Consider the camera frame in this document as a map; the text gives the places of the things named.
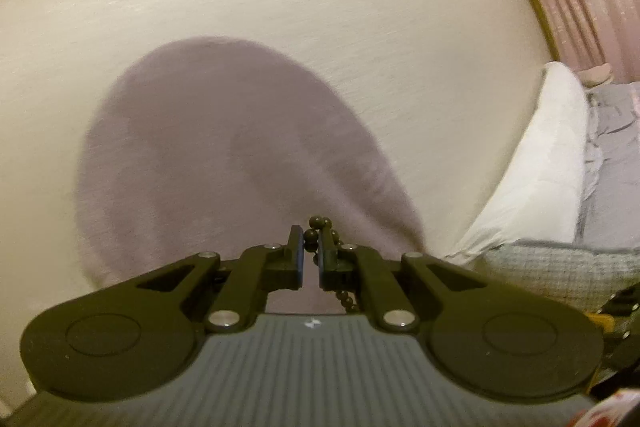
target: dark bead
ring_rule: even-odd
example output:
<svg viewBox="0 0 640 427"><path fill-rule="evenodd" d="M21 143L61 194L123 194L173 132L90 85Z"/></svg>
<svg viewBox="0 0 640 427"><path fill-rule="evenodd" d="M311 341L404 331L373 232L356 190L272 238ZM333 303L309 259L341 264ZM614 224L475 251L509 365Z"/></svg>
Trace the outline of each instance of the dark bead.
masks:
<svg viewBox="0 0 640 427"><path fill-rule="evenodd" d="M318 243L314 243L314 242L306 243L305 242L305 250L308 251L308 252L318 251Z"/></svg>
<svg viewBox="0 0 640 427"><path fill-rule="evenodd" d="M317 243L318 242L318 230L308 229L302 237L305 238L305 243Z"/></svg>
<svg viewBox="0 0 640 427"><path fill-rule="evenodd" d="M320 230L323 225L324 218L322 216L312 216L309 219L309 226L314 230Z"/></svg>

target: ribbed surface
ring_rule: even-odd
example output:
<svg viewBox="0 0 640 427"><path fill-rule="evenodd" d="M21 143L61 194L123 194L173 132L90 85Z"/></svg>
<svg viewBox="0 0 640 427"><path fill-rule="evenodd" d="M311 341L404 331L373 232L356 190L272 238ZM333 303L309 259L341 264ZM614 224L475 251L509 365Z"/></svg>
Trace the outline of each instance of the ribbed surface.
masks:
<svg viewBox="0 0 640 427"><path fill-rule="evenodd" d="M41 393L8 422L37 427L563 427L584 397L501 404L444 378L408 336L365 317L263 315L244 333L211 337L176 380L107 404Z"/></svg>

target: white logo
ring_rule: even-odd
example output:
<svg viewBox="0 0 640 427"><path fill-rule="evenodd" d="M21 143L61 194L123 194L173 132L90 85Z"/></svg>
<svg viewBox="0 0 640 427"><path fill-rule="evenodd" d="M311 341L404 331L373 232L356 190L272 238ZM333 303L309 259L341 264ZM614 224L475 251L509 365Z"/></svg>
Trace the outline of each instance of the white logo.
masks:
<svg viewBox="0 0 640 427"><path fill-rule="evenodd" d="M311 330L315 330L316 328L322 326L322 322L320 322L318 319L311 319L310 321L306 321L303 324Z"/></svg>

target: gray fabric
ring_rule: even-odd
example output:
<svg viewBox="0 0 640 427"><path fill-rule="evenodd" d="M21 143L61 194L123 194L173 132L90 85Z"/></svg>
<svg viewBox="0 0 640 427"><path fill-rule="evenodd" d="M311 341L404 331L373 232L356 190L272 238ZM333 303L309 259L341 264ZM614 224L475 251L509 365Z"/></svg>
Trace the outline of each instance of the gray fabric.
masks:
<svg viewBox="0 0 640 427"><path fill-rule="evenodd" d="M640 247L640 142L634 108L638 86L640 82L591 90L598 110L594 142L602 153L602 167L593 192L583 203L577 244L591 248ZM590 165L597 166L589 148L587 162L588 172Z"/></svg>
<svg viewBox="0 0 640 427"><path fill-rule="evenodd" d="M423 250L422 227L369 131L311 71L254 42L163 46L114 85L82 153L77 220L100 285L197 251L224 259L330 216L346 241ZM306 260L272 311L340 311Z"/></svg>
<svg viewBox="0 0 640 427"><path fill-rule="evenodd" d="M590 251L571 245L522 243L486 252L471 267L586 312L640 282L640 250Z"/></svg>

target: metal screw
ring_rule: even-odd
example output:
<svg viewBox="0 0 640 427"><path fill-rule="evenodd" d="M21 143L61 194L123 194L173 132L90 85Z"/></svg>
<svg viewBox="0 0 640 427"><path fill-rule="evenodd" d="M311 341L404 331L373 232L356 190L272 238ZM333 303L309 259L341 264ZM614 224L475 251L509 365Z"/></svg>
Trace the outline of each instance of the metal screw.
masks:
<svg viewBox="0 0 640 427"><path fill-rule="evenodd" d="M409 326L415 322L415 315L407 310L392 310L386 312L382 318L388 325L398 328Z"/></svg>
<svg viewBox="0 0 640 427"><path fill-rule="evenodd" d="M240 315L231 310L218 310L209 315L209 322L214 326L228 328L238 324Z"/></svg>

